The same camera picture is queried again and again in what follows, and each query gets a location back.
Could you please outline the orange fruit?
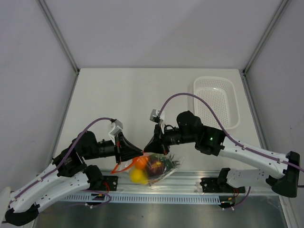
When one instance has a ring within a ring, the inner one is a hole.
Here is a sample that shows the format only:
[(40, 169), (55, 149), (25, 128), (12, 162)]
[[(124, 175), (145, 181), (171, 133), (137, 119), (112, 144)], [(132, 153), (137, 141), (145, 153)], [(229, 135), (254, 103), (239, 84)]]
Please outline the orange fruit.
[(135, 168), (143, 170), (147, 166), (149, 161), (148, 156), (140, 156), (133, 159)]

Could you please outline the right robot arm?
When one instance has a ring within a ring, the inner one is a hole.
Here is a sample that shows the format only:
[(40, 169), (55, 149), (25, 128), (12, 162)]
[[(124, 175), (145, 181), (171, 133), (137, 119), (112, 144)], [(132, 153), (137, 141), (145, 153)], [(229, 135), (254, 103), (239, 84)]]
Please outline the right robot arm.
[(152, 110), (150, 120), (155, 122), (153, 137), (144, 152), (167, 155), (173, 145), (193, 143), (205, 155), (226, 157), (253, 167), (252, 170), (223, 168), (217, 179), (221, 191), (239, 187), (261, 187), (274, 193), (295, 198), (299, 188), (300, 155), (290, 151), (276, 153), (253, 147), (231, 137), (225, 130), (203, 125), (191, 111), (180, 113), (177, 127), (166, 129), (158, 110)]

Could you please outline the clear zip top bag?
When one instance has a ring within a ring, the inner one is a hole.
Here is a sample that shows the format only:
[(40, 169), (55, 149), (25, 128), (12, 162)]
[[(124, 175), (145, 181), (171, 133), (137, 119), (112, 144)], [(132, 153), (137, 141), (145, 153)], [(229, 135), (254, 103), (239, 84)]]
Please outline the clear zip top bag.
[(144, 153), (117, 164), (111, 174), (128, 178), (135, 184), (152, 186), (176, 172), (183, 161), (184, 157), (176, 154)]

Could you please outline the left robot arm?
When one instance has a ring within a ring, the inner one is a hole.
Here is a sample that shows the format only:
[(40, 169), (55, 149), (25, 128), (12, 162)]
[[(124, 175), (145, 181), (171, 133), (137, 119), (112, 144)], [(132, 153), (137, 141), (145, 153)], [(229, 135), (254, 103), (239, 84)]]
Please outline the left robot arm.
[(80, 133), (35, 179), (10, 194), (5, 222), (23, 226), (68, 195), (105, 189), (105, 178), (98, 166), (87, 165), (85, 160), (115, 157), (121, 164), (142, 155), (143, 151), (127, 141), (123, 133), (101, 142), (91, 131)]

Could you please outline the toy pineapple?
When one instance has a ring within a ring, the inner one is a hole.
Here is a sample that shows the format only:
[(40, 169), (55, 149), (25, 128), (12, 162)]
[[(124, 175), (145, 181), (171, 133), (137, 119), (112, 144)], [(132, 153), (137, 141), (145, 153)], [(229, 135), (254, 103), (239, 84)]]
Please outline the toy pineapple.
[(171, 170), (178, 169), (182, 163), (184, 158), (177, 157), (175, 155), (163, 155), (163, 154), (151, 154), (149, 156), (149, 162), (151, 160), (160, 160), (164, 163), (164, 172), (169, 172)]

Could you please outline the dark red apple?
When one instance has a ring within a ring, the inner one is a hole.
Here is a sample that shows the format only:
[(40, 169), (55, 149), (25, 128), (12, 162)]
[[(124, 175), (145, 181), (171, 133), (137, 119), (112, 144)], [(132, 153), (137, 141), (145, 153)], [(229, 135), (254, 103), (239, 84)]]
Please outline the dark red apple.
[(160, 176), (164, 172), (164, 163), (160, 160), (151, 160), (145, 167), (145, 171), (149, 178)]

